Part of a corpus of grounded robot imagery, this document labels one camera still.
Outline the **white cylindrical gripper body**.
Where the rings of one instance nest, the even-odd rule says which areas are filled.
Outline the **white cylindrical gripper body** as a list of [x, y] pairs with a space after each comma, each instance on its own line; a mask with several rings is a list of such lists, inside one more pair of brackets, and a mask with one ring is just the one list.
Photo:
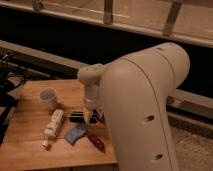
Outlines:
[[86, 85], [84, 87], [84, 104], [88, 110], [95, 110], [100, 106], [99, 87], [97, 85]]

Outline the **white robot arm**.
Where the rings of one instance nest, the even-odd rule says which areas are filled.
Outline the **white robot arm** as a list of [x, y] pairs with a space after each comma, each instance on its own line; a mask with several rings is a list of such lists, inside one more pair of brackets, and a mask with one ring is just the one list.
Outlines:
[[179, 171], [166, 101], [189, 69], [187, 52], [168, 42], [78, 71], [85, 107], [105, 117], [119, 171]]

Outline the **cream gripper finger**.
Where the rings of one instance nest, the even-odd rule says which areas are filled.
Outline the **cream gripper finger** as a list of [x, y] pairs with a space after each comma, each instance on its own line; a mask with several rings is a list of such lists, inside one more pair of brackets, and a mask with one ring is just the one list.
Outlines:
[[85, 120], [86, 123], [90, 122], [91, 116], [92, 116], [92, 112], [89, 111], [87, 108], [84, 108], [83, 109], [83, 117], [84, 117], [84, 120]]

